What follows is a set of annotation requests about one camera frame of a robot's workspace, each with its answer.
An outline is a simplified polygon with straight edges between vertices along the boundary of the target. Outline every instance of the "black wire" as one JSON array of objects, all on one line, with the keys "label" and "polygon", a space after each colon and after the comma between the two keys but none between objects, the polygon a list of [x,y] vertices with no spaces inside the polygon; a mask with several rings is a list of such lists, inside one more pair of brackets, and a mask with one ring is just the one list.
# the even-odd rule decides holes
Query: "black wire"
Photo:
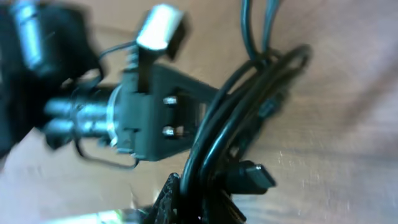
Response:
[{"label": "black wire", "polygon": [[[100,61],[101,59],[103,59],[105,56],[107,56],[110,53],[113,53],[115,51],[118,50],[122,50],[122,49],[126,49],[128,47],[130,47],[133,44],[133,42],[126,42],[123,44],[118,44],[114,47],[111,47],[109,49],[104,50],[103,52],[101,52],[98,56],[98,61]],[[83,90],[92,90],[93,88],[95,88],[98,84],[100,84],[100,82],[105,78],[105,73],[104,70],[102,68],[102,66],[100,64],[98,64],[98,76],[91,79],[88,82],[84,82],[84,83],[79,83],[78,88],[81,88]]]},{"label": "black wire", "polygon": [[[107,54],[113,53],[115,51],[118,50],[122,50],[125,48],[130,47],[134,42],[126,42],[123,44],[119,44],[116,45],[114,47],[111,47],[109,49],[104,50],[103,52],[100,53],[100,55],[98,56],[98,60],[101,60],[102,58],[104,58]],[[77,86],[77,88],[75,89],[75,91],[72,93],[72,101],[73,101],[73,107],[75,107],[75,99],[73,99],[74,93],[77,92],[78,90],[92,90],[94,87],[96,87],[105,77],[104,75],[104,70],[102,69],[102,66],[98,66],[98,70],[99,70],[99,75],[95,78],[93,78],[92,80],[88,81],[88,82],[84,82],[81,83]],[[76,113],[77,109],[74,108],[72,111],[72,113]],[[138,163],[139,163],[139,159],[135,160],[135,163],[131,166],[129,165],[123,165],[123,164],[118,164],[116,162],[111,162],[111,161],[106,161],[104,159],[100,159],[100,158],[95,158],[95,157],[91,157],[88,156],[84,151],[83,148],[80,146],[80,134],[78,133],[78,125],[77,125],[77,120],[76,120],[76,114],[71,114],[71,119],[73,121],[74,127],[72,129],[72,138],[73,138],[73,142],[75,143],[75,149],[77,151],[77,153],[79,154],[79,156],[87,161],[90,162],[97,162],[100,163],[102,165],[106,165],[106,166],[111,166],[111,167],[115,167],[115,168],[119,168],[119,169],[128,169],[128,170],[133,170],[134,168],[137,167]]]},{"label": "black wire", "polygon": [[[263,50],[259,53],[255,48],[251,32],[251,1],[243,0],[242,37],[251,60],[232,74],[208,107],[183,170],[180,182],[183,202],[193,204],[201,197],[204,189],[208,188],[212,172],[219,161],[226,157],[230,144],[243,125],[253,116],[257,116],[263,102],[275,97],[278,92],[289,86],[308,64],[312,51],[307,45],[301,45],[286,55],[269,47],[270,30],[278,2],[278,0],[268,1],[262,38]],[[300,64],[298,67],[292,67],[297,59],[300,60]],[[228,95],[234,84],[253,67],[257,69],[257,73]],[[186,212],[188,216],[198,215],[193,211]]]}]

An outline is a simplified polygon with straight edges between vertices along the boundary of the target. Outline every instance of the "coiled cable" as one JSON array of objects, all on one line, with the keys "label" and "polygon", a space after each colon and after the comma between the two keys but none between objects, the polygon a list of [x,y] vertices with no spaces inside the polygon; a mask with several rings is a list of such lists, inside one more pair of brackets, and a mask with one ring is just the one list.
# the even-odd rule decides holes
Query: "coiled cable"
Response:
[{"label": "coiled cable", "polygon": [[[239,67],[221,87],[198,128],[180,182],[182,204],[196,204],[203,200],[205,192],[211,187],[214,172],[225,161],[228,149],[239,131],[247,121],[258,116],[261,105],[288,88],[309,63],[312,50],[308,45],[301,45],[285,55],[269,47],[270,30],[278,3],[278,0],[267,1],[263,46],[259,53],[251,32],[251,1],[243,0],[241,28],[250,60]],[[253,67],[257,72],[228,94],[236,82]],[[186,217],[194,219],[200,216],[200,212],[195,209],[185,213]]]}]

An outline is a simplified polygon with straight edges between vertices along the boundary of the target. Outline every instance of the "screw head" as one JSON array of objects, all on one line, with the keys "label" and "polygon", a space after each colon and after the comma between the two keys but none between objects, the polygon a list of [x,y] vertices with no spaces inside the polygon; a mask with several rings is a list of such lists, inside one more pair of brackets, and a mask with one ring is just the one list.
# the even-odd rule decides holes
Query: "screw head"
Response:
[{"label": "screw head", "polygon": [[163,133],[163,135],[166,136],[166,137],[172,137],[172,136],[175,135],[174,128],[173,128],[173,127],[170,127],[170,126],[164,127],[162,133]]},{"label": "screw head", "polygon": [[166,105],[176,105],[177,104],[177,97],[176,96],[168,96],[163,99],[163,103]]}]

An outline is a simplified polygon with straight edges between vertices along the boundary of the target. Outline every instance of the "black plastic bracket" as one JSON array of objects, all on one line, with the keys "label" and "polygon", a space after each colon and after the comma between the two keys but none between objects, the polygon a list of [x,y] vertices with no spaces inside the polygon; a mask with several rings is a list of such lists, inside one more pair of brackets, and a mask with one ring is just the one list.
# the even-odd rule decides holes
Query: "black plastic bracket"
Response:
[{"label": "black plastic bracket", "polygon": [[[134,157],[143,161],[158,161],[189,149],[204,108],[218,90],[164,65],[154,65],[148,93],[123,91],[123,85],[137,81],[134,72],[123,74],[130,78],[122,84],[118,149],[132,149]],[[176,102],[167,103],[170,96]]]}]

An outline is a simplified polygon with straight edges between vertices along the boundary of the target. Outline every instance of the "wooden surface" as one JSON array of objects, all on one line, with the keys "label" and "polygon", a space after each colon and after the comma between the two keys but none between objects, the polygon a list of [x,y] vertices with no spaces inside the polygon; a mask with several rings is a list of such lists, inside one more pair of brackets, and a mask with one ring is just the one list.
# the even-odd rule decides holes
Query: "wooden surface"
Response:
[{"label": "wooden surface", "polygon": [[[128,40],[126,31],[135,29],[141,12],[160,2],[74,1],[91,5],[94,25],[107,27],[97,32],[102,47]],[[172,2],[187,10],[192,22],[192,34],[173,66],[220,87],[247,59],[239,27],[241,1]],[[263,0],[254,1],[258,42],[264,8]],[[267,195],[234,198],[248,223],[397,223],[397,21],[396,0],[283,1],[272,46],[286,51],[308,43],[315,55],[284,112],[267,123],[248,154],[278,183]],[[123,56],[109,62],[115,82]],[[36,142],[35,152],[44,154],[42,139],[29,140]],[[32,220],[42,220],[120,208],[129,203],[122,195],[131,192],[148,203],[153,186],[161,186],[170,172],[181,172],[187,157],[143,163],[133,174],[120,174],[76,162],[65,149],[34,158],[27,144],[12,152],[0,176],[0,196],[11,202],[2,208],[8,220],[28,209],[35,212]],[[21,168],[26,163],[27,171]]]},{"label": "wooden surface", "polygon": [[[243,53],[239,3],[224,7],[209,7],[220,20],[191,49],[203,62],[195,76],[217,86]],[[256,37],[263,12],[255,1]],[[315,57],[248,155],[278,182],[265,196],[235,198],[249,223],[397,222],[397,12],[394,0],[284,1],[272,46],[308,43]]]}]

